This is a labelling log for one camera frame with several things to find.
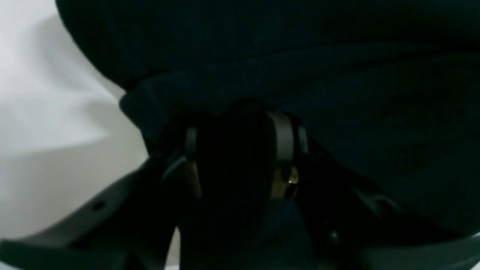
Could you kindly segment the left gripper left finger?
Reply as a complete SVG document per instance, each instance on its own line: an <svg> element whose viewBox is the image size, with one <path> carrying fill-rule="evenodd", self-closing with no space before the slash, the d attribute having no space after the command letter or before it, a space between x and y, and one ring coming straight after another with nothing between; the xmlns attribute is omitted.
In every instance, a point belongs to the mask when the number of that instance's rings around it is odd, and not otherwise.
<svg viewBox="0 0 480 270"><path fill-rule="evenodd" d="M55 225L1 241L1 262L21 270L162 270L185 206L202 194L197 128L169 156L154 152Z"/></svg>

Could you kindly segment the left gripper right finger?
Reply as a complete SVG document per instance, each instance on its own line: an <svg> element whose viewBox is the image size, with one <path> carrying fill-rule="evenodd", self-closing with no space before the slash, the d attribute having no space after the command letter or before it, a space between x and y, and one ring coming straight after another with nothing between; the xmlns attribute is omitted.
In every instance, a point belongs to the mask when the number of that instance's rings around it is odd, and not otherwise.
<svg viewBox="0 0 480 270"><path fill-rule="evenodd" d="M321 270L473 270L479 237L415 214L341 165L291 115L268 111L274 162L270 198L293 200Z"/></svg>

